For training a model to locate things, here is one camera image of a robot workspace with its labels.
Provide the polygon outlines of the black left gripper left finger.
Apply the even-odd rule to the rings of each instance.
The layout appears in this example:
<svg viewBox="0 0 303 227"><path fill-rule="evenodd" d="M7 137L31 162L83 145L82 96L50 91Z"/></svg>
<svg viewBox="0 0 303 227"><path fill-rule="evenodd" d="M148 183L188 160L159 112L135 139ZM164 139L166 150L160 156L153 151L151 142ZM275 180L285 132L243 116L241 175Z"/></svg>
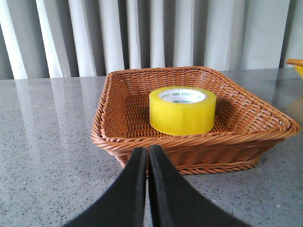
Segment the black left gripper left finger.
<svg viewBox="0 0 303 227"><path fill-rule="evenodd" d="M145 148L135 148L106 192L66 227L142 227L146 193Z"/></svg>

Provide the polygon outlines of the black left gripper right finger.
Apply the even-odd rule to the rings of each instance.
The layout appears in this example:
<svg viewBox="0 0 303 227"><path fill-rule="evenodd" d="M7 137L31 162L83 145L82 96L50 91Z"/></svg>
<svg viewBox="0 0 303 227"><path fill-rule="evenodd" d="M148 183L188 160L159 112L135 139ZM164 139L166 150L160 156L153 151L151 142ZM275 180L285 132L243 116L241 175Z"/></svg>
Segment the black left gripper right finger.
<svg viewBox="0 0 303 227"><path fill-rule="evenodd" d="M194 189L159 145L149 149L149 198L155 227L247 227Z"/></svg>

